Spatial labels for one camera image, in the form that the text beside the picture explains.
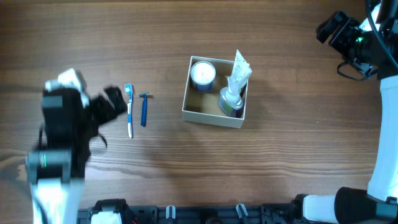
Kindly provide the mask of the blue white toothbrush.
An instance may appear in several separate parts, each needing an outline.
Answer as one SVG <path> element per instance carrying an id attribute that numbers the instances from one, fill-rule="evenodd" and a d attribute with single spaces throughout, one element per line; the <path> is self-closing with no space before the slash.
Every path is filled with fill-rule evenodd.
<path id="1" fill-rule="evenodd" d="M 133 86 L 130 83 L 125 84 L 124 91 L 129 96 L 127 104 L 127 131 L 128 131 L 128 136 L 132 139 L 133 138 L 132 106 L 133 106 L 133 96 L 134 96 Z"/>

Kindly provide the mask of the blue disposable razor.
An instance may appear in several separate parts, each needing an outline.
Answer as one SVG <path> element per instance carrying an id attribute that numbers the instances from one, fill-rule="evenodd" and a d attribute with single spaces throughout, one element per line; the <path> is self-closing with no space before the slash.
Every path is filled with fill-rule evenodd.
<path id="1" fill-rule="evenodd" d="M 142 111 L 141 111 L 141 126 L 146 127 L 147 122 L 147 98 L 149 96 L 149 92 L 138 94 L 139 98 L 143 99 L 142 102 Z"/>

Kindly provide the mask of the white cosmetic tube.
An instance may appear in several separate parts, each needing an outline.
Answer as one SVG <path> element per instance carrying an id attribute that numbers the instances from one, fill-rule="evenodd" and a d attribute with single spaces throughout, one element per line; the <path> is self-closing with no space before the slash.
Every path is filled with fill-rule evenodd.
<path id="1" fill-rule="evenodd" d="M 243 58 L 240 51 L 236 51 L 236 56 L 234 60 L 233 70 L 231 73 L 231 78 L 234 84 L 237 84 L 242 88 L 249 80 L 252 74 L 252 69 L 250 64 Z"/>

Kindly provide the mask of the blue jar white lid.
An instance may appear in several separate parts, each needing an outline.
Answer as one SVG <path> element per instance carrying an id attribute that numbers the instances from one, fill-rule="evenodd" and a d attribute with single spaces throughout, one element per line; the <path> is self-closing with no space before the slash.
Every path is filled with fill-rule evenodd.
<path id="1" fill-rule="evenodd" d="M 193 64 L 190 69 L 192 86 L 199 92 L 211 91 L 215 77 L 216 69 L 210 62 L 199 61 Z"/>

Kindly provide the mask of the clear blue spray bottle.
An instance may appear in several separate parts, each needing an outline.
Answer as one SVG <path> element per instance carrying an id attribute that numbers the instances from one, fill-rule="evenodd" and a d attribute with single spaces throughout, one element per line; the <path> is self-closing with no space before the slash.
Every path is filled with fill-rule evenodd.
<path id="1" fill-rule="evenodd" d="M 241 88 L 232 77 L 228 77 L 227 82 L 228 86 L 220 90 L 218 106 L 226 116 L 240 118 L 244 107 L 244 102 L 240 95 Z"/>

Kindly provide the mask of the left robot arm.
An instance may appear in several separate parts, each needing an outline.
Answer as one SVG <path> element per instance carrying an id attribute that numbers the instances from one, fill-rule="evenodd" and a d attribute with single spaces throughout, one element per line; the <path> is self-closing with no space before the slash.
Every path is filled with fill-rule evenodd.
<path id="1" fill-rule="evenodd" d="M 104 92 L 88 105 L 75 88 L 43 92 L 39 136 L 47 140 L 38 141 L 25 160 L 36 223 L 78 221 L 90 140 L 99 136 L 101 125 L 127 110 L 119 87 L 108 86 Z"/>

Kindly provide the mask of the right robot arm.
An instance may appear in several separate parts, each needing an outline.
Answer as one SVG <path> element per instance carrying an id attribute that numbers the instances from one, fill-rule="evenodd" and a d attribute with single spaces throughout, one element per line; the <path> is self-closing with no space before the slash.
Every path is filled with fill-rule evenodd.
<path id="1" fill-rule="evenodd" d="M 358 22 L 336 11 L 317 29 L 361 80 L 380 81 L 382 118 L 376 164 L 366 190 L 340 188 L 333 195 L 297 195 L 289 204 L 290 222 L 397 223 L 397 1 L 365 1 Z"/>

